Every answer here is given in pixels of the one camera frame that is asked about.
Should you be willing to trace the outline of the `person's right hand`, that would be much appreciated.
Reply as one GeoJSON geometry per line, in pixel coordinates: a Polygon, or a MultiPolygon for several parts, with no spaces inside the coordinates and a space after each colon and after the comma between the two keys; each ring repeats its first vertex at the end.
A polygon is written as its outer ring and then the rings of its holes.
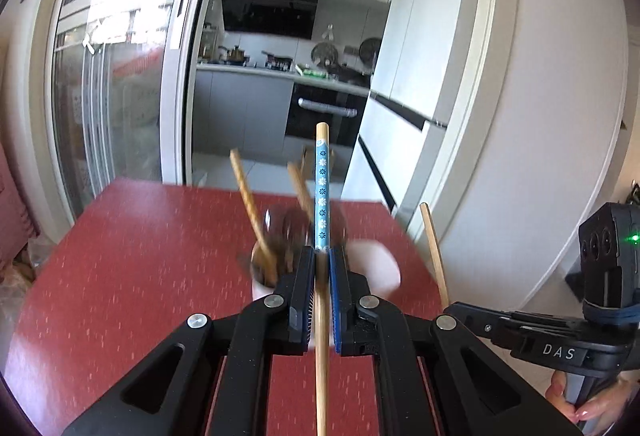
{"type": "Polygon", "coordinates": [[[563,413],[570,422],[599,420],[600,425],[609,427],[617,421],[624,410],[637,395],[639,390],[639,372],[622,372],[614,384],[601,390],[585,404],[575,407],[564,397],[567,384],[567,376],[563,371],[554,371],[551,375],[550,385],[544,397],[553,404],[559,412],[563,413]]]}

